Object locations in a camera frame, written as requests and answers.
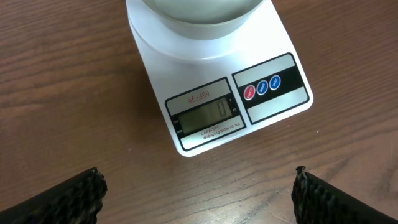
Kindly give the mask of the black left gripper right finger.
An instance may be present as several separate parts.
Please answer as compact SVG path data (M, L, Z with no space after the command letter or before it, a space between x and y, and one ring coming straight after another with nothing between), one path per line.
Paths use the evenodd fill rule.
M292 189L298 224L397 224L397 220L357 200L317 176L296 168Z

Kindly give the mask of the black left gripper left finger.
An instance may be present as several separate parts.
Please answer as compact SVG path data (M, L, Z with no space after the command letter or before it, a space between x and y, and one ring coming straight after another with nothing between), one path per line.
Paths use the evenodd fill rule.
M104 175L92 167L1 211L1 223L96 224L107 191Z

